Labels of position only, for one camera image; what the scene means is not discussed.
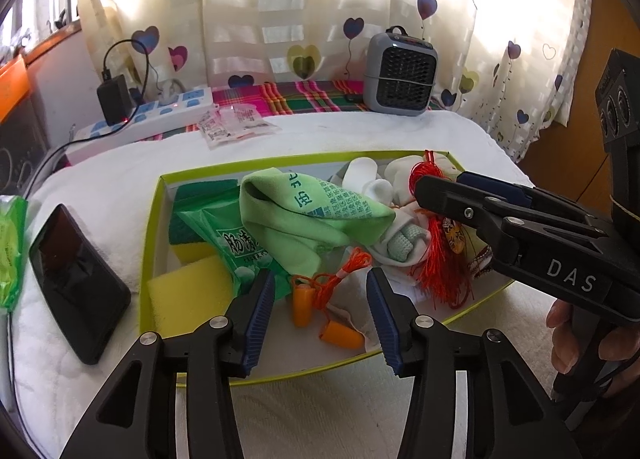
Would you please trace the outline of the person's right hand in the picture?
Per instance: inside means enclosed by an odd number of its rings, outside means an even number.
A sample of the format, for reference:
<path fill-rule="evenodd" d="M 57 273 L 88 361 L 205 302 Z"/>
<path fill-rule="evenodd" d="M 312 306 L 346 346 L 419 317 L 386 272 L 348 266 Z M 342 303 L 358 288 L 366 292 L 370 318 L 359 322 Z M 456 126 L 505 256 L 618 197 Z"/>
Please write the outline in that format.
<path fill-rule="evenodd" d="M 557 372 L 567 373 L 580 356 L 577 337 L 570 327 L 573 306 L 556 300 L 550 307 L 546 325 L 552 329 L 551 362 Z M 599 356 L 604 361 L 626 361 L 639 349 L 639 326 L 613 330 L 600 343 Z"/>

